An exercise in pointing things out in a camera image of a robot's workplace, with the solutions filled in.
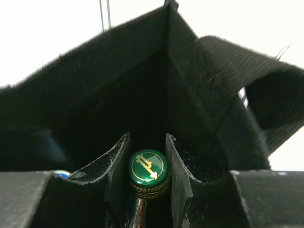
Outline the blue label water bottle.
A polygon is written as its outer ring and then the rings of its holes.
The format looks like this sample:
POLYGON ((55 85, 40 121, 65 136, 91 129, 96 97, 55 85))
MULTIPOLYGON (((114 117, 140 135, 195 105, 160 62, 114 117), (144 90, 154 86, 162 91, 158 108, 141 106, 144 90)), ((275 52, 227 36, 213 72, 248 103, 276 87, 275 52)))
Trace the blue label water bottle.
POLYGON ((71 175, 71 173, 66 170, 54 170, 53 174, 61 178, 68 178, 71 175))

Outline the black canvas bag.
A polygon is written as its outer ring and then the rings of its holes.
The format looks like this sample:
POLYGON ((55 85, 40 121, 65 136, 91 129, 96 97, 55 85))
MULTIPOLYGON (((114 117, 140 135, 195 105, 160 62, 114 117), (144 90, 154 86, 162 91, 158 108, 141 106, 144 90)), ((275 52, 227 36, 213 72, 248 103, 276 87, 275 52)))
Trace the black canvas bag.
POLYGON ((193 175, 264 170, 304 124, 304 72, 215 36, 198 38, 174 2, 111 29, 0 91, 0 131, 50 134, 65 153, 11 150, 19 170, 76 170, 130 133, 165 135, 193 175))

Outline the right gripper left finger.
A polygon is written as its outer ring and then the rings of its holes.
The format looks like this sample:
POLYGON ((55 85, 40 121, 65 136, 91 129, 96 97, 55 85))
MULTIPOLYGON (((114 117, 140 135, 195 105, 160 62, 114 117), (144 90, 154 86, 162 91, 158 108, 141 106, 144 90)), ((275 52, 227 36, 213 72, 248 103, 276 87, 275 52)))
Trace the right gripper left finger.
POLYGON ((125 219, 130 135, 89 164, 74 163, 50 135, 0 135, 3 228, 121 228, 125 219), (66 170, 68 178, 53 174, 66 170))

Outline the green glass Perrier bottle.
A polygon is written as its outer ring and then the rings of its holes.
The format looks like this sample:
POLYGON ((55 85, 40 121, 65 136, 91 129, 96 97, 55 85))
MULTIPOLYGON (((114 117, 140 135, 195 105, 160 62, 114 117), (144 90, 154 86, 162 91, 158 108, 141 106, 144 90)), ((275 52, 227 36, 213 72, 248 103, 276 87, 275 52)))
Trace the green glass Perrier bottle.
POLYGON ((161 199, 170 188, 171 169, 167 158, 153 149, 135 152, 128 163, 129 194, 125 228, 145 228, 148 206, 161 199))

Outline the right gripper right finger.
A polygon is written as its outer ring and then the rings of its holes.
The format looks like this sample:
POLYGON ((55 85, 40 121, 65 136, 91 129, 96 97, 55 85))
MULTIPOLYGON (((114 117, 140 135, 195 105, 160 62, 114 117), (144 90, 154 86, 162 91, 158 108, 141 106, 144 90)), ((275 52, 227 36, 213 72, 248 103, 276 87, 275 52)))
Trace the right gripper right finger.
POLYGON ((175 228, 301 228, 304 174, 298 171, 231 170, 217 180, 196 178, 184 149, 166 135, 175 228))

